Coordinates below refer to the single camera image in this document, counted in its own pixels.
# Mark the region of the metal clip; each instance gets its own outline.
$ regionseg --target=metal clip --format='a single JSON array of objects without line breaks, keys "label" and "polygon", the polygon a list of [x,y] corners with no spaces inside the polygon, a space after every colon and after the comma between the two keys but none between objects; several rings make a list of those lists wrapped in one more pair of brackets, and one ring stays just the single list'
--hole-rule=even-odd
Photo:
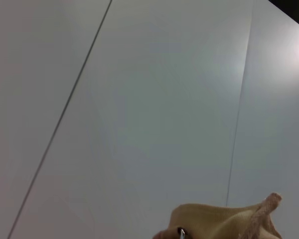
[{"label": "metal clip", "polygon": [[186,238],[186,233],[184,229],[180,229],[180,239],[185,239]]}]

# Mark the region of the drawstring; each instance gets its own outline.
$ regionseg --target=drawstring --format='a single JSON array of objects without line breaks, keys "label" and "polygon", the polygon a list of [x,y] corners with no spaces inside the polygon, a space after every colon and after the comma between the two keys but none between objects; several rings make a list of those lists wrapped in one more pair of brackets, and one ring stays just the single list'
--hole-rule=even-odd
[{"label": "drawstring", "polygon": [[245,231],[238,237],[238,239],[258,239],[260,226],[263,221],[267,220],[269,214],[275,210],[279,202],[281,201],[281,196],[277,193],[272,193],[269,195],[260,205],[258,210],[251,216],[250,223]]}]

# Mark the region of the dark line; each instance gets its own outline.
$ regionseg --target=dark line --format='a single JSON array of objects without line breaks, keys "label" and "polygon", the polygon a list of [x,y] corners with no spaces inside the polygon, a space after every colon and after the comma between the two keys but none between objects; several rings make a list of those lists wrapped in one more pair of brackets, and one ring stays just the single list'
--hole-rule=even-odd
[{"label": "dark line", "polygon": [[229,179],[228,179],[228,186],[227,186],[227,196],[226,196],[226,206],[228,206],[228,198],[229,198],[229,188],[230,188],[230,181],[231,181],[231,173],[233,170],[233,163],[234,163],[234,151],[236,146],[236,135],[237,135],[237,128],[238,128],[238,120],[239,120],[239,113],[240,113],[240,106],[241,106],[241,98],[243,94],[243,87],[244,87],[244,79],[246,74],[246,62],[249,52],[249,43],[250,43],[250,34],[251,34],[251,28],[252,28],[252,21],[253,21],[253,10],[254,10],[254,2],[256,0],[253,0],[252,8],[251,8],[251,21],[250,21],[250,29],[249,29],[249,36],[248,36],[248,42],[247,42],[247,50],[246,50],[246,58],[245,58],[245,66],[244,66],[244,73],[243,73],[243,79],[241,83],[241,89],[240,89],[240,96],[239,96],[239,103],[238,103],[238,112],[237,112],[237,120],[236,120],[236,126],[235,126],[235,134],[234,134],[234,142],[233,142],[233,150],[231,154],[231,163],[230,163],[230,171],[229,171]]},{"label": "dark line", "polygon": [[64,107],[62,113],[61,113],[61,116],[60,116],[60,118],[59,118],[59,121],[58,121],[58,123],[56,124],[56,127],[55,127],[55,129],[54,129],[54,131],[53,131],[53,134],[52,134],[52,137],[51,137],[51,139],[50,139],[50,141],[49,141],[49,144],[48,144],[48,146],[47,146],[47,148],[46,148],[46,150],[45,150],[45,152],[44,152],[44,154],[43,154],[43,156],[42,156],[42,158],[41,158],[41,161],[40,161],[40,163],[39,163],[39,166],[38,166],[38,168],[37,168],[37,170],[36,170],[36,172],[35,172],[35,174],[34,174],[34,177],[33,177],[32,181],[31,181],[31,183],[30,183],[30,186],[29,186],[29,188],[28,188],[28,191],[27,191],[26,194],[25,194],[25,197],[24,197],[24,199],[23,199],[23,201],[22,201],[21,207],[20,207],[20,209],[19,209],[19,211],[18,211],[18,213],[17,213],[17,215],[16,215],[16,218],[15,218],[15,220],[14,220],[14,222],[13,222],[12,228],[11,228],[9,234],[8,234],[7,239],[10,239],[10,238],[11,238],[12,233],[13,233],[13,231],[14,231],[14,229],[15,229],[15,226],[16,226],[16,224],[17,224],[19,218],[20,218],[20,215],[21,215],[21,213],[22,213],[22,210],[23,210],[23,208],[24,208],[24,205],[25,205],[25,203],[26,203],[26,201],[27,201],[27,199],[28,199],[28,196],[29,196],[29,194],[30,194],[30,192],[31,192],[31,189],[32,189],[33,185],[34,185],[34,182],[35,182],[35,180],[36,180],[36,178],[37,178],[37,176],[38,176],[38,174],[39,174],[39,171],[40,171],[40,169],[41,169],[41,167],[42,167],[42,165],[43,165],[43,163],[44,163],[44,160],[45,160],[45,158],[46,158],[46,155],[47,155],[47,153],[48,153],[48,151],[49,151],[49,149],[50,149],[50,146],[51,146],[51,144],[52,144],[52,142],[53,142],[53,139],[54,139],[54,137],[55,137],[55,135],[56,135],[56,132],[57,132],[59,126],[60,126],[60,123],[61,123],[61,121],[62,121],[62,119],[63,119],[64,114],[65,114],[65,111],[66,111],[66,109],[67,109],[67,107],[68,107],[68,105],[69,105],[69,102],[70,102],[71,98],[72,98],[72,95],[73,95],[73,93],[74,93],[74,90],[75,90],[75,88],[76,88],[76,86],[77,86],[77,84],[78,84],[78,82],[79,82],[79,80],[80,80],[80,77],[81,77],[81,75],[82,75],[83,69],[84,69],[84,67],[85,67],[85,65],[86,65],[86,62],[87,62],[89,56],[90,56],[90,53],[91,53],[91,51],[92,51],[92,48],[93,48],[94,43],[95,43],[95,41],[96,41],[96,38],[97,38],[97,36],[98,36],[98,34],[99,34],[99,32],[100,32],[100,29],[101,29],[101,27],[102,27],[102,25],[103,25],[104,19],[105,19],[107,13],[108,13],[108,10],[109,10],[109,8],[110,8],[111,3],[112,3],[112,0],[110,0],[109,5],[108,5],[108,7],[107,7],[107,9],[106,9],[106,11],[105,11],[105,14],[104,14],[104,16],[103,16],[103,18],[102,18],[101,23],[100,23],[100,26],[99,26],[99,28],[98,28],[98,30],[97,30],[95,36],[94,36],[94,39],[93,39],[93,42],[92,42],[92,44],[91,44],[91,46],[90,46],[90,49],[89,49],[89,51],[88,51],[88,54],[87,54],[87,56],[86,56],[86,58],[85,58],[85,60],[84,60],[84,63],[83,63],[83,65],[82,65],[82,67],[81,67],[81,70],[80,70],[80,72],[79,72],[79,75],[78,75],[78,77],[77,77],[77,79],[76,79],[76,81],[75,81],[75,83],[74,83],[74,86],[73,86],[73,88],[72,88],[72,90],[71,90],[70,96],[69,96],[69,98],[68,98],[68,100],[67,100],[67,102],[66,102],[66,104],[65,104],[65,107]]}]

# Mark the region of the white wall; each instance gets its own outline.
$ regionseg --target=white wall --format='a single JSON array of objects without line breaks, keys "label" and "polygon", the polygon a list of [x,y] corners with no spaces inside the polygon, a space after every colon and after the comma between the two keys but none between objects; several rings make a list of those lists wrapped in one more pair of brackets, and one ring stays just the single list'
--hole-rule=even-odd
[{"label": "white wall", "polygon": [[109,0],[0,0],[0,239],[6,239]]},{"label": "white wall", "polygon": [[12,238],[151,238],[225,205],[251,12],[113,1]]},{"label": "white wall", "polygon": [[228,206],[283,201],[274,220],[299,238],[299,25],[256,0],[242,90]]}]

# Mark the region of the tan cloth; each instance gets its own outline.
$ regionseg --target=tan cloth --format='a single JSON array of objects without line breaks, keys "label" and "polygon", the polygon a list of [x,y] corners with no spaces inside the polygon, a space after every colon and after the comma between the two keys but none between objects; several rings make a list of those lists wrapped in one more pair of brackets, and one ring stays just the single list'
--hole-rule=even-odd
[{"label": "tan cloth", "polygon": [[179,239],[180,228],[188,233],[186,239],[282,239],[270,217],[280,200],[272,193],[262,203],[245,208],[181,205],[172,212],[168,229],[153,239]]}]

